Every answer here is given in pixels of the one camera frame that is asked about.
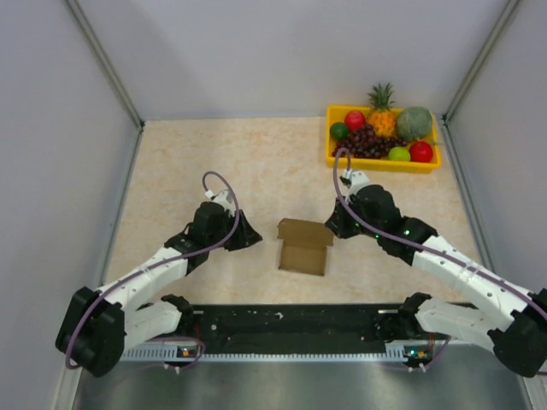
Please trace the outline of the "brown cardboard box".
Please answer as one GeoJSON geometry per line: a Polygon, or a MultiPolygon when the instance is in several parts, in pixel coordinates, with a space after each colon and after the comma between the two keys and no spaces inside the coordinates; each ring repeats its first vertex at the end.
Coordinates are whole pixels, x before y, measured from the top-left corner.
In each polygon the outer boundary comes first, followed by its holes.
{"type": "Polygon", "coordinates": [[[284,218],[278,223],[281,241],[278,269],[324,276],[328,248],[334,235],[324,224],[308,220],[284,218]]]}

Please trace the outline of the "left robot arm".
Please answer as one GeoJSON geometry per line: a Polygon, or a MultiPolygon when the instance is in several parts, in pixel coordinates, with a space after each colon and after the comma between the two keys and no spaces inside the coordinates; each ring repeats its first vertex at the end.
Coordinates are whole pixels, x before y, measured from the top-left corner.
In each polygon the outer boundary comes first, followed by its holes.
{"type": "Polygon", "coordinates": [[[70,370],[95,377],[110,372],[129,349],[159,336],[181,339],[193,331],[189,304],[179,296],[151,297],[201,266],[218,248],[237,251],[262,240],[238,208],[200,204],[193,219],[143,265],[97,289],[82,287],[68,304],[56,348],[70,370]]]}

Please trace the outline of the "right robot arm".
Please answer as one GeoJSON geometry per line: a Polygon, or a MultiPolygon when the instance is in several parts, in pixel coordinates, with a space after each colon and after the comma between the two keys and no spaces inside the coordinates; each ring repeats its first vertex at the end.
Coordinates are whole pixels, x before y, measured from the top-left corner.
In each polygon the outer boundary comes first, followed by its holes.
{"type": "Polygon", "coordinates": [[[382,186],[343,178],[335,190],[343,187],[348,192],[337,195],[327,228],[343,239],[373,238],[389,256],[444,281],[473,305],[461,307],[415,294],[398,318],[405,336],[443,333],[492,352],[522,377],[545,373],[545,290],[516,286],[466,257],[424,221],[401,215],[382,186]]]}

